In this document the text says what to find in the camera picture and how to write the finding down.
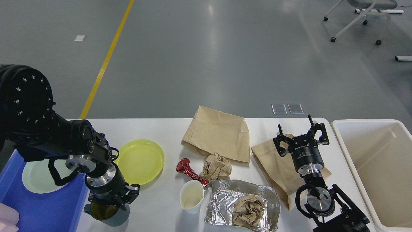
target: aluminum foil container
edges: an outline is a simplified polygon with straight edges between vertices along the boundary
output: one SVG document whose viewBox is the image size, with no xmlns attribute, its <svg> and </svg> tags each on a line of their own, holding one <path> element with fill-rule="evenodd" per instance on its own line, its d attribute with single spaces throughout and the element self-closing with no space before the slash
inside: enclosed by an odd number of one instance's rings
<svg viewBox="0 0 412 232">
<path fill-rule="evenodd" d="M 233 204 L 243 196 L 257 195 L 265 203 L 265 211 L 256 227 L 256 232 L 276 231 L 281 211 L 275 189 L 269 186 L 251 184 L 242 180 L 212 180 L 212 195 L 206 210 L 205 222 L 212 225 L 233 224 Z"/>
</svg>

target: red foil wrapper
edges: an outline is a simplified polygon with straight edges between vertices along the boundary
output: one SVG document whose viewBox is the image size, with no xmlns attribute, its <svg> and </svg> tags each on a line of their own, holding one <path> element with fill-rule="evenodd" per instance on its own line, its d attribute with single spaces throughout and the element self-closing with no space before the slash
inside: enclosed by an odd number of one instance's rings
<svg viewBox="0 0 412 232">
<path fill-rule="evenodd" d="M 200 181 L 203 187 L 206 186 L 209 181 L 200 178 L 196 172 L 189 166 L 190 160 L 188 158 L 183 158 L 179 161 L 178 165 L 176 166 L 176 172 L 178 173 L 186 173 L 186 175 L 194 180 Z"/>
</svg>

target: light green plate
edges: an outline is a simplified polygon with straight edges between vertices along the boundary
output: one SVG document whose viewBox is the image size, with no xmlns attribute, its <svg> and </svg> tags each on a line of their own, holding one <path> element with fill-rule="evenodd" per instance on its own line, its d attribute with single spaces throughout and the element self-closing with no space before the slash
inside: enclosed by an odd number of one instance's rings
<svg viewBox="0 0 412 232">
<path fill-rule="evenodd" d="M 163 168 L 163 151 L 151 140 L 133 140 L 123 145 L 119 152 L 119 158 L 114 162 L 129 185 L 144 185 L 153 180 Z"/>
<path fill-rule="evenodd" d="M 48 159 L 26 163 L 21 175 L 21 180 L 28 191 L 39 194 L 49 193 L 57 191 L 65 186 L 56 186 L 49 168 L 47 167 L 48 163 Z M 61 178 L 70 175 L 72 172 L 66 167 L 65 159 L 56 160 L 54 162 L 54 167 L 59 172 Z"/>
</svg>

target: white storage bin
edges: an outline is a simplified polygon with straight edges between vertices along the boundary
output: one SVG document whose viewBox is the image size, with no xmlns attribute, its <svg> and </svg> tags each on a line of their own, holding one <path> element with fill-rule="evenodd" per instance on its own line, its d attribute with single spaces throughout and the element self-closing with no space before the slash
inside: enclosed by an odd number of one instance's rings
<svg viewBox="0 0 412 232">
<path fill-rule="evenodd" d="M 339 145 L 379 231 L 412 232 L 412 136 L 398 120 L 332 122 Z"/>
</svg>

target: chair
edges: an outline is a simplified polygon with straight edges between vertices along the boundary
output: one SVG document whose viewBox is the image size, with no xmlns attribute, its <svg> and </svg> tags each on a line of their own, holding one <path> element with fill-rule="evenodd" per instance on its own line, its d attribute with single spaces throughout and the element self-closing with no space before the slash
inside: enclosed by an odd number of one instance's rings
<svg viewBox="0 0 412 232">
<path fill-rule="evenodd" d="M 366 25 L 368 21 L 366 20 L 367 15 L 375 15 L 375 16 L 385 16 L 386 17 L 386 22 L 384 25 L 384 28 L 382 29 L 378 40 L 375 42 L 376 45 L 382 44 L 382 41 L 380 40 L 382 38 L 382 35 L 384 34 L 386 28 L 388 27 L 389 22 L 391 21 L 391 15 L 387 13 L 382 13 L 380 10 L 382 9 L 394 9 L 398 6 L 395 0 L 347 0 L 349 4 L 352 6 L 358 8 L 358 9 L 366 9 L 366 10 L 361 10 L 360 15 L 357 16 L 352 22 L 350 22 L 345 28 L 343 28 L 338 34 L 336 34 L 334 37 L 330 39 L 331 42 L 335 42 L 336 38 L 338 38 L 342 33 L 344 33 L 349 27 L 354 25 L 359 19 L 362 17 L 365 17 L 365 20 L 363 21 L 363 24 Z M 343 0 L 340 0 L 338 3 L 336 3 L 323 17 L 324 21 L 328 20 L 328 15 L 339 5 L 343 2 Z"/>
</svg>

